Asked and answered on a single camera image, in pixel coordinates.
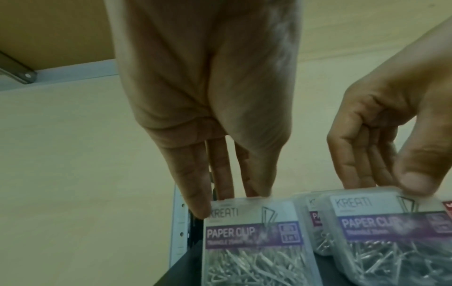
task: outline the metal bar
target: metal bar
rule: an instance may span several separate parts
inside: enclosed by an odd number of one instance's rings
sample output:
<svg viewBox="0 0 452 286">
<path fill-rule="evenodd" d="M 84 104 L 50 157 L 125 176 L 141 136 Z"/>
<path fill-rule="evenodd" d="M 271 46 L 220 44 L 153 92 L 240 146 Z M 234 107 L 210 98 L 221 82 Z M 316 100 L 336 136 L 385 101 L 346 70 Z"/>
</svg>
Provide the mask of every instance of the metal bar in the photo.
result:
<svg viewBox="0 0 452 286">
<path fill-rule="evenodd" d="M 179 188 L 174 186 L 169 267 L 176 264 L 176 262 L 178 262 L 178 260 L 187 252 L 189 220 L 188 207 L 180 194 Z"/>
<path fill-rule="evenodd" d="M 36 81 L 37 73 L 29 67 L 19 63 L 15 59 L 0 51 L 0 74 L 5 74 L 10 78 L 29 84 Z"/>
</svg>

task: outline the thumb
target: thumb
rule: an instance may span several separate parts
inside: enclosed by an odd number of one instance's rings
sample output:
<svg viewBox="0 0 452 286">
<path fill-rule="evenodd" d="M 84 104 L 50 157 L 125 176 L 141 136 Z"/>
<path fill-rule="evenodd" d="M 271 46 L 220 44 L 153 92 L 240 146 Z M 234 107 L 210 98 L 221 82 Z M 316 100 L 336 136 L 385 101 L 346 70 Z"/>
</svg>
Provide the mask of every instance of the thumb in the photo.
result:
<svg viewBox="0 0 452 286">
<path fill-rule="evenodd" d="M 417 195 L 435 193 L 452 166 L 452 116 L 419 114 L 393 167 L 400 187 Z"/>
</svg>

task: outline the purple label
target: purple label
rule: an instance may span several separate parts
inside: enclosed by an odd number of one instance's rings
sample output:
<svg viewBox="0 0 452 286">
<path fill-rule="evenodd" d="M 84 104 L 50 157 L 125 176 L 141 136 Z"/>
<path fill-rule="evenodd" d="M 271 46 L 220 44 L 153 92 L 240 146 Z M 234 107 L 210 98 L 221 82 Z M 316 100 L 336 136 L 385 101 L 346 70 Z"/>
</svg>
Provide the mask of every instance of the purple label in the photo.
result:
<svg viewBox="0 0 452 286">
<path fill-rule="evenodd" d="M 297 221 L 206 227 L 206 249 L 302 245 Z"/>
<path fill-rule="evenodd" d="M 320 220 L 320 217 L 319 217 L 319 212 L 317 212 L 317 211 L 309 212 L 309 214 L 311 215 L 312 225 L 315 228 L 323 226 L 322 221 Z"/>
<path fill-rule="evenodd" d="M 358 215 L 338 217 L 348 241 L 452 238 L 446 212 Z"/>
</svg>

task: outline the person's right hand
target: person's right hand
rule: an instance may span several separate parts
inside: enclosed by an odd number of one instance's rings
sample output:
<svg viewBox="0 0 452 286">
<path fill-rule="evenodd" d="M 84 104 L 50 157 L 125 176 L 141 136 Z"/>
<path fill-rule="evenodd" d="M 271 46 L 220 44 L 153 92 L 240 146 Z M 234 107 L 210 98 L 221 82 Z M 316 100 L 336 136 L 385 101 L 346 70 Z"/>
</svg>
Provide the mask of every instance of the person's right hand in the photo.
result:
<svg viewBox="0 0 452 286">
<path fill-rule="evenodd" d="M 415 116 L 397 153 L 397 127 Z M 452 166 L 452 18 L 351 85 L 327 140 L 345 188 L 435 193 Z"/>
</svg>

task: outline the wooden panel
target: wooden panel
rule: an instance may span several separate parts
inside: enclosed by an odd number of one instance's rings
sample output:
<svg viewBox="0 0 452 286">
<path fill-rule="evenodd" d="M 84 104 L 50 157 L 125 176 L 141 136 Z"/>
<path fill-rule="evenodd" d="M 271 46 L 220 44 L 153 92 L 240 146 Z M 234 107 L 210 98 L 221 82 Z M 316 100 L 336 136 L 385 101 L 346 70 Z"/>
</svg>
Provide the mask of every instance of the wooden panel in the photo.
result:
<svg viewBox="0 0 452 286">
<path fill-rule="evenodd" d="M 450 0 L 305 0 L 300 59 L 402 47 L 451 11 Z M 103 2 L 0 1 L 0 50 L 34 69 L 111 59 Z"/>
</svg>

